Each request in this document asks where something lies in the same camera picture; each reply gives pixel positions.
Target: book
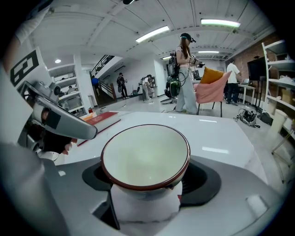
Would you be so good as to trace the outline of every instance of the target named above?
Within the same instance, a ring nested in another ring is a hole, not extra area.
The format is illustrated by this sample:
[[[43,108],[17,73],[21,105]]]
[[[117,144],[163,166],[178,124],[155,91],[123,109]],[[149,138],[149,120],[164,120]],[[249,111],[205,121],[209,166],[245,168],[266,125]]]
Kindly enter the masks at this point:
[[[97,128],[98,133],[100,133],[120,120],[121,119],[117,112],[105,112],[99,116],[87,120],[86,122],[94,125]],[[80,146],[86,141],[87,140],[84,139],[78,139],[77,146]]]

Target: black cap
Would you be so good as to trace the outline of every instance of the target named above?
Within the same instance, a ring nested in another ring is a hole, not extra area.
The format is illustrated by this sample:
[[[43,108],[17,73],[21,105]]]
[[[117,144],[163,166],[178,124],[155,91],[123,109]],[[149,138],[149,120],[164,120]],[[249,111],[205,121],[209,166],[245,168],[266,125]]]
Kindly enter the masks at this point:
[[[183,33],[180,35],[183,39],[188,39],[190,42],[196,42],[194,38],[192,38],[188,33]]]

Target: orange pillow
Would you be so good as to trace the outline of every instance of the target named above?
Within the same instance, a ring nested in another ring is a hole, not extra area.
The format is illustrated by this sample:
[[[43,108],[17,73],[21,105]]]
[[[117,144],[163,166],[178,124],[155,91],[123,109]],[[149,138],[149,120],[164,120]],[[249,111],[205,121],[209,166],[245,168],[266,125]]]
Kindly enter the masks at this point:
[[[223,76],[222,71],[213,70],[205,67],[203,77],[200,83],[213,83]]]

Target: bowl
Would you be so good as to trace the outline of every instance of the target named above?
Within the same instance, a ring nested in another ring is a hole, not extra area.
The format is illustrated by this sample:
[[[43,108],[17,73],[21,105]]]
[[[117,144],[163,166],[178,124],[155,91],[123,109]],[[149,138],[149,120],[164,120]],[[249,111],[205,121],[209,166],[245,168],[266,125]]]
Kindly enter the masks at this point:
[[[140,200],[161,198],[182,179],[190,158],[186,138],[159,124],[138,125],[112,137],[101,152],[106,176]]]

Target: long brown hair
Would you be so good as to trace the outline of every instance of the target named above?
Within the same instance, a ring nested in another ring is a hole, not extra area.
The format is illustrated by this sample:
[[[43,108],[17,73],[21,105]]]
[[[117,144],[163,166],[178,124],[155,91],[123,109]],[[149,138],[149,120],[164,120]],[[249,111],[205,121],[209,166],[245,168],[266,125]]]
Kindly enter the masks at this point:
[[[182,38],[180,41],[180,46],[183,48],[183,55],[185,57],[185,59],[187,59],[188,57],[190,57],[190,49],[189,47],[186,45],[186,39]]]

